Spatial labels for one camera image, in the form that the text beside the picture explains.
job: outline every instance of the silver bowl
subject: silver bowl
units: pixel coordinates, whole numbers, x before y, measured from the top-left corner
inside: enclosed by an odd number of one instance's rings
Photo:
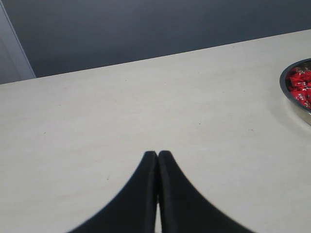
[[[292,76],[291,70],[295,67],[298,67],[302,70],[309,69],[311,70],[311,59],[305,59],[300,62],[296,62],[289,67],[287,67],[281,74],[280,77],[280,86],[283,93],[291,101],[293,110],[296,114],[303,119],[305,122],[311,125],[311,109],[305,107],[298,100],[296,100],[288,90],[288,85],[290,84],[289,77]]]

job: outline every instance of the candy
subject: candy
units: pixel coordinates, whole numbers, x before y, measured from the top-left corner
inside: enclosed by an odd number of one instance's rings
[[[307,91],[292,91],[293,97],[298,100],[303,106],[311,109],[311,104],[309,102],[309,95]]]

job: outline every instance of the white door frame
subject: white door frame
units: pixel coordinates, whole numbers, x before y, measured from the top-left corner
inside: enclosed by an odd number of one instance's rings
[[[33,79],[35,73],[31,68],[27,56],[18,40],[10,19],[0,0],[0,40],[9,54],[11,62],[16,69],[19,77],[17,81]]]

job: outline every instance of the red candy wrapper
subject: red candy wrapper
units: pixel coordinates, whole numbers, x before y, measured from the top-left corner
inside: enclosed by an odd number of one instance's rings
[[[302,87],[304,87],[304,86],[307,85],[306,81],[304,81],[304,80],[301,78],[300,73],[296,73],[296,74],[294,74],[293,76],[291,76],[291,77],[290,77],[290,80],[291,80],[291,83],[292,83],[292,87],[293,87],[293,88],[299,88],[299,89],[301,89]]]
[[[300,75],[300,79],[306,81],[306,82],[311,82],[311,71],[306,71]]]
[[[311,104],[309,102],[308,91],[292,91],[293,97],[298,100],[303,106],[311,109]]]

